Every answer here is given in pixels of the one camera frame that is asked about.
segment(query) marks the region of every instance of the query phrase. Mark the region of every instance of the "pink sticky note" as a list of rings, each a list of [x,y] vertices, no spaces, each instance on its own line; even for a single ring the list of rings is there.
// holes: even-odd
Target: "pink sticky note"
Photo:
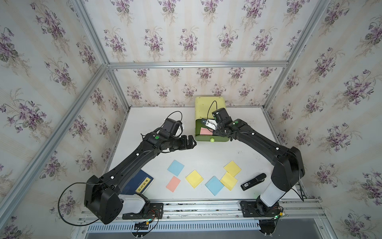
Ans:
[[[176,187],[179,185],[179,183],[180,183],[180,179],[173,176],[170,182],[168,183],[168,185],[166,186],[166,188],[170,190],[171,192],[174,192]]]
[[[200,135],[212,135],[212,130],[207,128],[200,128]]]

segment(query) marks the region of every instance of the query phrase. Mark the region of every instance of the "ventilation grille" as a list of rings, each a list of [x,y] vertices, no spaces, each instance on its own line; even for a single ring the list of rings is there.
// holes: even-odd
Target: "ventilation grille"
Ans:
[[[100,232],[131,232],[135,222],[115,222],[108,225],[93,223],[88,227],[88,233]],[[156,222],[149,225],[148,230],[155,226]],[[160,221],[152,231],[235,231],[235,230],[260,230],[259,221],[248,220],[224,220],[224,221]]]

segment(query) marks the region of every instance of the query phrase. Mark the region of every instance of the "white table surface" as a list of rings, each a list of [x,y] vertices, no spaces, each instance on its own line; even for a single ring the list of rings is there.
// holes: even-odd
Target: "white table surface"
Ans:
[[[112,159],[110,169],[121,163],[142,141],[140,133],[145,135],[160,127],[164,119],[174,111],[183,114],[184,135],[195,135],[195,109],[191,107],[133,107],[127,118],[116,152]],[[241,119],[247,122],[254,130],[265,137],[274,140],[268,127],[261,108],[227,108],[232,120]],[[172,119],[179,120],[180,114],[174,113]],[[167,168],[173,160],[184,165],[183,170],[177,178],[181,180],[174,192],[166,188],[166,185],[174,176]],[[214,196],[205,184],[216,176],[219,180],[226,173],[224,166],[233,160],[240,168],[235,178],[237,184],[229,191],[226,187]],[[193,188],[185,177],[196,170],[204,180]],[[142,168],[154,178],[151,185],[144,191],[143,195],[154,200],[187,200],[187,199],[256,199],[268,186],[273,166],[257,151],[237,140],[228,142],[201,142],[197,141],[195,148],[191,150],[175,151],[168,154],[159,154]],[[253,179],[255,176],[265,173],[264,182],[246,191],[240,187],[241,184]],[[285,198],[298,198],[298,195],[290,190]]]

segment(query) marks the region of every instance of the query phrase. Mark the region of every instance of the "green drawer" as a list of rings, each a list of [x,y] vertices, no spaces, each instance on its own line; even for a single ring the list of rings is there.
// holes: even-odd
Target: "green drawer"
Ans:
[[[230,139],[228,137],[220,137],[214,135],[200,135],[200,128],[208,128],[205,125],[202,125],[202,120],[197,119],[195,121],[195,140],[196,141],[211,141],[213,138],[215,142],[227,142]]]

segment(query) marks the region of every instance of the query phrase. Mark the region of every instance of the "yellow sticky note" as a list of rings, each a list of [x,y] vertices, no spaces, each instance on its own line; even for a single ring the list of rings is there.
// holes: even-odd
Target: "yellow sticky note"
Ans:
[[[236,185],[236,183],[238,182],[238,180],[236,178],[234,178],[231,174],[229,174],[228,172],[225,173],[225,175],[222,177],[222,179],[220,180],[220,182],[226,187],[228,188],[229,191],[231,191],[233,189],[233,187]]]
[[[203,178],[200,176],[200,174],[198,174],[196,170],[194,170],[186,177],[186,180],[191,184],[193,188],[196,188],[203,181]]]
[[[241,168],[235,164],[234,161],[231,161],[229,164],[227,164],[224,169],[231,174],[233,177],[236,176],[241,171]]]

